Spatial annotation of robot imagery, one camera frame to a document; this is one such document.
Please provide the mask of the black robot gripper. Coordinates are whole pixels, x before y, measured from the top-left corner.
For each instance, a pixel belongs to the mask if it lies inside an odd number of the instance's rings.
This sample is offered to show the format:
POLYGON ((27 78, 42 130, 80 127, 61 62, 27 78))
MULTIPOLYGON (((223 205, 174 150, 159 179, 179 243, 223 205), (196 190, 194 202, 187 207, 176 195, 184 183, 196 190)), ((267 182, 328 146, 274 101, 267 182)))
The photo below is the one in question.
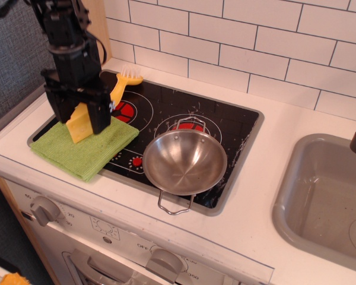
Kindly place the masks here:
POLYGON ((47 99, 57 120, 70 120, 78 103, 87 104, 94 134, 110 125, 111 99, 109 89, 100 79, 101 62, 97 41, 93 38, 78 39, 75 44, 58 46, 49 44, 48 51, 55 62, 55 69, 44 69, 47 99))

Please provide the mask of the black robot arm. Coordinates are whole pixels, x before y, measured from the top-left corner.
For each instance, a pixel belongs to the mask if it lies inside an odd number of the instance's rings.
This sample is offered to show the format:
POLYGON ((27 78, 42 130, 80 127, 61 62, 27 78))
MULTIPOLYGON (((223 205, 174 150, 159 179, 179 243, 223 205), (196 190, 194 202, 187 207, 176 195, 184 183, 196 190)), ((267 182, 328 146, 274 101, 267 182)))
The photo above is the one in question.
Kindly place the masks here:
POLYGON ((88 107, 95 134, 110 124, 108 87, 100 79, 107 56, 99 55, 101 42, 87 28, 91 21, 81 1, 31 1, 38 22, 46 33, 55 69, 44 69, 45 90, 56 118, 67 122, 79 103, 88 107))

